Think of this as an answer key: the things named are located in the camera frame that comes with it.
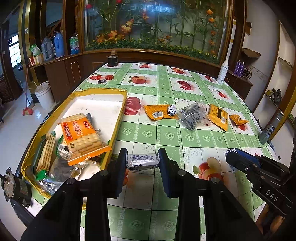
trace glass display case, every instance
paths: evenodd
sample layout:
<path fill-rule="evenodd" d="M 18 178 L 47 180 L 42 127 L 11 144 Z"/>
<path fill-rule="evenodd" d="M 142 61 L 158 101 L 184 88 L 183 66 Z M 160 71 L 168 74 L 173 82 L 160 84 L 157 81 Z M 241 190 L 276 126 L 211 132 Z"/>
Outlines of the glass display case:
<path fill-rule="evenodd" d="M 85 50 L 160 50 L 219 63 L 231 1 L 85 0 Z"/>

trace window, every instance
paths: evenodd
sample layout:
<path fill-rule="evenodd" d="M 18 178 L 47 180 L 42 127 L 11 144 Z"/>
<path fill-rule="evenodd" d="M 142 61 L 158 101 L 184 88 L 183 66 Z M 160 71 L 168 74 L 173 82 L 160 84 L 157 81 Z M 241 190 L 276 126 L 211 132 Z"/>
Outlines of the window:
<path fill-rule="evenodd" d="M 9 44 L 9 54 L 12 67 L 17 66 L 20 62 L 22 62 L 22 59 L 20 57 L 18 35 L 11 38 L 11 44 Z"/>

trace table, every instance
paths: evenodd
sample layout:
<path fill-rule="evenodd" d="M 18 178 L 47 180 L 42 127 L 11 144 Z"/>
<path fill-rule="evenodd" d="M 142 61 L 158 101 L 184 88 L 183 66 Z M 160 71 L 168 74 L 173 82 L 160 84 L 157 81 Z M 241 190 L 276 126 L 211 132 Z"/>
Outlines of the table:
<path fill-rule="evenodd" d="M 111 80 L 98 84 L 95 79 L 98 75 L 102 77 L 97 79 Z M 209 76 L 169 66 L 122 63 L 117 67 L 99 68 L 76 91 L 96 87 L 127 90 L 128 98 L 136 97 L 130 101 L 141 104 L 139 108 L 135 104 L 134 108 L 126 109 L 113 154 L 118 154 L 121 148 L 126 148 L 129 154 L 143 154 L 156 153 L 164 147 L 171 160 L 193 175 L 193 165 L 199 166 L 207 158 L 215 157 L 221 164 L 225 186 L 254 221 L 258 218 L 264 202 L 251 191 L 252 185 L 244 173 L 231 172 L 224 154 L 227 149 L 238 147 L 252 155 L 273 159 L 276 156 L 270 146 L 259 142 L 261 130 L 255 117 L 227 83 L 220 85 Z M 143 105 L 176 104 L 180 109 L 196 101 L 202 101 L 207 107 L 209 104 L 220 106 L 229 115 L 238 114 L 249 123 L 240 129 L 228 119 L 227 132 L 215 125 L 199 125 L 194 132 L 189 132 L 178 120 L 150 120 L 143 108 Z M 48 199 L 35 190 L 32 195 L 34 204 L 28 210 L 35 215 Z M 205 240 L 202 198 L 192 208 L 200 209 L 197 225 L 201 225 L 201 240 Z M 130 171 L 128 183 L 119 197 L 108 199 L 108 213 L 112 240 L 173 240 L 178 199 L 166 196 L 159 168 L 141 173 Z M 81 240 L 84 240 L 84 225 L 85 211 L 82 211 Z"/>

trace white bucket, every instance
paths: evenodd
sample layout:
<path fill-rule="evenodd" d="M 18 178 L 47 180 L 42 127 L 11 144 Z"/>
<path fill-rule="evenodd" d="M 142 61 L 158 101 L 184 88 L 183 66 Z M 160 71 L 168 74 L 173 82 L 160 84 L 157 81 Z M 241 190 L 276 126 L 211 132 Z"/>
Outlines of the white bucket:
<path fill-rule="evenodd" d="M 54 98 L 52 96 L 52 92 L 50 91 L 50 86 L 48 81 L 40 84 L 35 89 L 35 95 L 39 100 L 43 109 L 48 110 L 54 105 Z"/>

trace orange snack package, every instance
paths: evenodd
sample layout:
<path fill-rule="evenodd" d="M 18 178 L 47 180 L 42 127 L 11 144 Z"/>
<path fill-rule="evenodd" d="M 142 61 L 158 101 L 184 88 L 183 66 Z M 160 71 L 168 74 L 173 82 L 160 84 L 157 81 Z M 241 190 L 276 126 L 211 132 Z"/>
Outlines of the orange snack package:
<path fill-rule="evenodd" d="M 233 114 L 229 116 L 230 119 L 234 121 L 234 123 L 238 126 L 248 123 L 248 120 L 242 120 L 239 115 Z"/>
<path fill-rule="evenodd" d="M 209 119 L 211 120 L 211 122 L 225 131 L 227 131 L 228 129 L 227 117 L 228 113 L 226 111 L 213 104 L 210 105 Z"/>
<path fill-rule="evenodd" d="M 175 114 L 173 116 L 168 115 L 169 104 L 156 104 L 156 105 L 145 105 L 144 110 L 151 120 L 161 120 L 162 118 L 167 119 L 178 119 Z"/>
<path fill-rule="evenodd" d="M 64 139 L 71 157 L 69 165 L 98 156 L 112 148 L 103 142 L 83 113 L 61 119 Z"/>

